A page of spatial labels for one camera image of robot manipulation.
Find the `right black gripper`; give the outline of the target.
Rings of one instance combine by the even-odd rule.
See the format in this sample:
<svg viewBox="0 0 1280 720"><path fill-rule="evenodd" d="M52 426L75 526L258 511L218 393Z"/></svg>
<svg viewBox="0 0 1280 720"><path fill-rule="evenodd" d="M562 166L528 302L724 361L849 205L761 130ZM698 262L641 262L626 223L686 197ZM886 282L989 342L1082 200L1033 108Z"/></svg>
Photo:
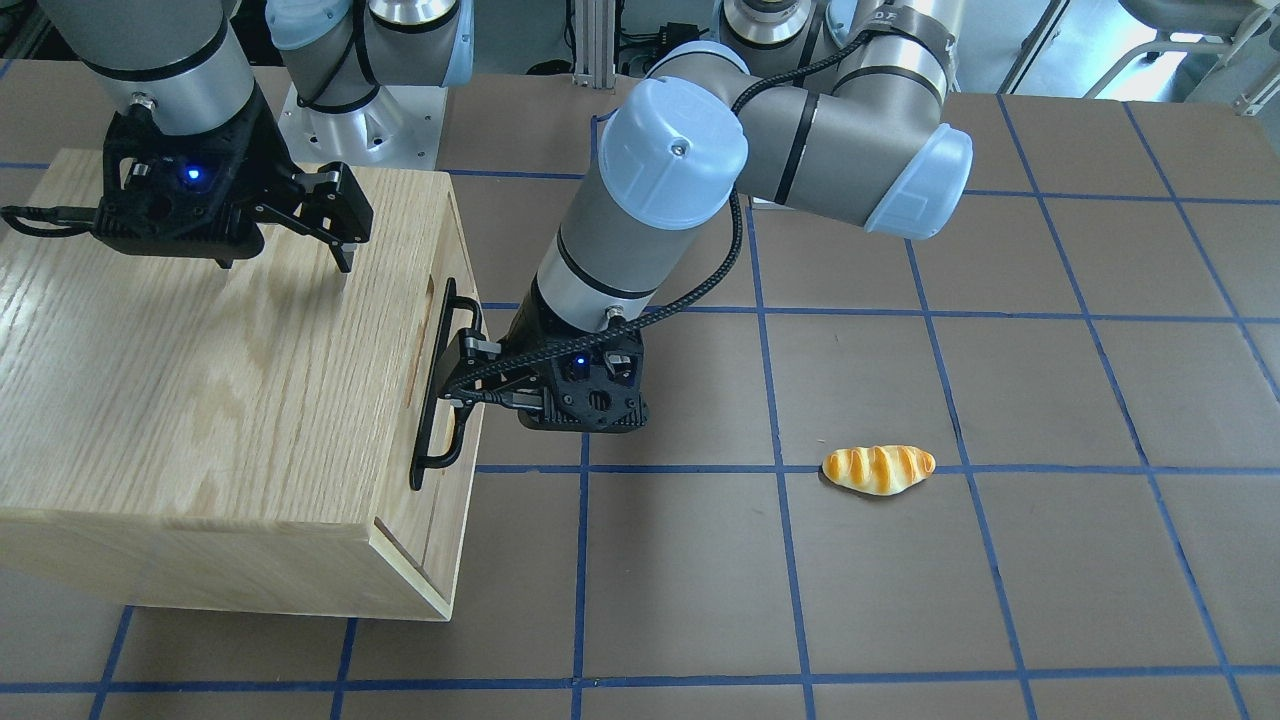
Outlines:
<svg viewBox="0 0 1280 720"><path fill-rule="evenodd" d="M108 127L91 234L128 255L250 259L264 249L259 223L276 224L319 240L351 273L374 217L343 161L297 170L264 100L197 135L164 135L134 104Z"/></svg>

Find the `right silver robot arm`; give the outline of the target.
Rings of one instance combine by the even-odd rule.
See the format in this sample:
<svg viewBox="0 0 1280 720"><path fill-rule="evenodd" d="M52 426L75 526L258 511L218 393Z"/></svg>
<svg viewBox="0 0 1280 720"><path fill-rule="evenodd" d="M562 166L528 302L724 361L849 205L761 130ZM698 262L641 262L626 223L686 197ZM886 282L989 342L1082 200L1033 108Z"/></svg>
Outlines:
<svg viewBox="0 0 1280 720"><path fill-rule="evenodd" d="M319 169L298 167L224 1L45 1L115 106L92 208L6 206L10 228L90 234L134 256L228 269L261 254L261 225L326 246L339 272L372 236L353 164L403 152L394 86L451 87L474 73L471 1L269 1L270 40L294 86Z"/></svg>

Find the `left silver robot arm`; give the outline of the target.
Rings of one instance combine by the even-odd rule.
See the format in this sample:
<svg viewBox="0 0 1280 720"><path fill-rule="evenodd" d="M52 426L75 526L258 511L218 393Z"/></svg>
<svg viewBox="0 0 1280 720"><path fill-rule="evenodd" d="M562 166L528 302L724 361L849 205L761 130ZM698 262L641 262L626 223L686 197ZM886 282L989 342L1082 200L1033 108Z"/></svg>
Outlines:
<svg viewBox="0 0 1280 720"><path fill-rule="evenodd" d="M663 56L605 123L506 336L461 331L430 396L536 430L648 419L643 328L681 313L742 251L741 199L927 240L973 161L942 120L960 1L724 1L721 41Z"/></svg>

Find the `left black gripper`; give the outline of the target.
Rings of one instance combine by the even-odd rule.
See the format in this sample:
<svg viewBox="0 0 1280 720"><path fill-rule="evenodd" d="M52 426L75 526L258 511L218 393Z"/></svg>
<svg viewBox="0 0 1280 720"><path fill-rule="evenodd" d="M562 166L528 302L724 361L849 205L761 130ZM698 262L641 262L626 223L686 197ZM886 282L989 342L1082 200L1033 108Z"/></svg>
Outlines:
<svg viewBox="0 0 1280 720"><path fill-rule="evenodd" d="M502 355L502 345L472 328L452 340L460 366L485 366ZM576 350L530 368L503 374L506 386L444 386L438 398L460 407L493 404L518 411L534 430L628 433L646 425L648 405L640 389L644 343L635 331L602 345Z"/></svg>

